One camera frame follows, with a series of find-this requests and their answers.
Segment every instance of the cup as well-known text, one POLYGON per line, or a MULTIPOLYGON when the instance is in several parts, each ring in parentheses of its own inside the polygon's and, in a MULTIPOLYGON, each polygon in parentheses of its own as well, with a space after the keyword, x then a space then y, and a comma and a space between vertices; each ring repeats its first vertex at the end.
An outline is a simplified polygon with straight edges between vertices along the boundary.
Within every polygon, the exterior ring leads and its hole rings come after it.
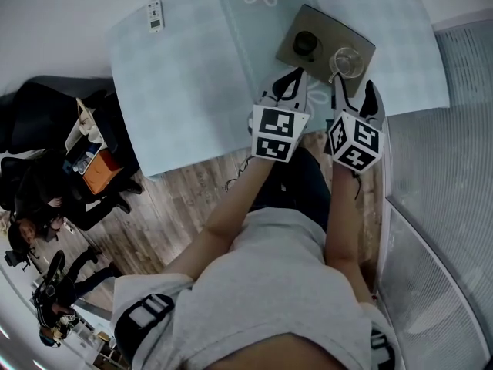
POLYGON ((337 50, 330 58, 329 67, 332 75, 329 83, 332 83, 336 74, 341 74, 345 79, 357 78, 363 72, 364 64, 360 54, 352 48, 343 47, 337 50))
POLYGON ((294 52, 303 60, 314 62, 314 52, 318 47, 318 38, 310 32, 299 32, 296 34, 293 44, 294 52))

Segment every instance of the glass cup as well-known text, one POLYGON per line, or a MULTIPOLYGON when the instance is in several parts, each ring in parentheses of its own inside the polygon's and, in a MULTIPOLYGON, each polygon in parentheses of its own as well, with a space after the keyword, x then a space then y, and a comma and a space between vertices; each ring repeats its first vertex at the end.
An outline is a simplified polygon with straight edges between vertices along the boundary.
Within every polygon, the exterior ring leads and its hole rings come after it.
POLYGON ((345 79, 357 78, 361 75, 364 68, 363 59, 360 54, 349 47, 343 47, 337 50, 330 58, 329 66, 332 71, 329 83, 332 83, 337 73, 341 74, 345 79))

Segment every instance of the cable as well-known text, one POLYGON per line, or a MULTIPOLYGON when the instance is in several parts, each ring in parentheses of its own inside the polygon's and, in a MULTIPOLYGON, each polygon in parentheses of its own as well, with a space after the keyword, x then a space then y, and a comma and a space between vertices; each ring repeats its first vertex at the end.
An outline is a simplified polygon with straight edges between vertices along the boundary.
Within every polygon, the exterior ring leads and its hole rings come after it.
POLYGON ((248 162, 250 162, 250 160, 253 159, 253 156, 249 155, 245 158, 245 160, 240 164, 240 168, 238 169, 238 177, 237 178, 231 178, 230 180, 226 181, 226 183, 224 184, 224 190, 227 192, 228 190, 230 190, 230 185, 232 182, 238 180, 238 178, 240 178, 240 175, 242 173, 244 173, 244 171, 247 169, 248 167, 248 162))
POLYGON ((360 178, 360 176, 356 175, 356 181, 358 183, 358 187, 357 187, 356 196, 354 197, 355 200, 357 199, 358 195, 360 194, 360 190, 361 190, 361 178, 360 178))

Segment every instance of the hand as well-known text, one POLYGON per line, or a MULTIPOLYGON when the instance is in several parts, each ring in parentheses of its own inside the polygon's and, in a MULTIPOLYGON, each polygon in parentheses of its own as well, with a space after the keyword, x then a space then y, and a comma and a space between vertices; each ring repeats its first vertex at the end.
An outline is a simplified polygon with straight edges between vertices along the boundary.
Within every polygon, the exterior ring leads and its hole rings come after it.
POLYGON ((63 217, 58 216, 50 223, 50 226, 53 230, 60 230, 60 227, 63 225, 63 217))
POLYGON ((60 206, 62 206, 62 198, 61 197, 53 197, 49 202, 48 202, 48 205, 50 207, 54 207, 54 208, 59 208, 60 206))

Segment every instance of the wooden floor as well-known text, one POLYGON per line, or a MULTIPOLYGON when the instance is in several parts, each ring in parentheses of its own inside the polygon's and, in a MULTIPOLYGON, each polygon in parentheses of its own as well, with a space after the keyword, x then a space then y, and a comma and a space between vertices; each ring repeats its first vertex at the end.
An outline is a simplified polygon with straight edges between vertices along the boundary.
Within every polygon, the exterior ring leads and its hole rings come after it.
MULTIPOLYGON (((322 173, 331 188, 332 162, 322 153, 326 136, 311 133, 305 145, 317 158, 322 173)), ((89 243, 100 248, 104 257, 97 265, 87 264, 80 279, 115 261, 124 274, 155 274, 175 258, 196 236, 211 210, 224 193, 224 185, 238 174, 238 168, 250 150, 241 150, 213 160, 164 173, 156 182, 141 173, 134 177, 144 188, 140 196, 123 194, 132 207, 124 214, 115 209, 93 229, 76 231, 73 235, 62 229, 58 242, 37 240, 36 261, 39 268, 47 269, 53 254, 63 249, 66 263, 84 251, 89 243)), ((360 261, 367 281, 372 281, 376 269, 381 230, 381 165, 362 176, 361 194, 357 199, 363 213, 360 233, 360 261)), ((112 310, 112 281, 106 281, 85 299, 96 306, 112 310)))

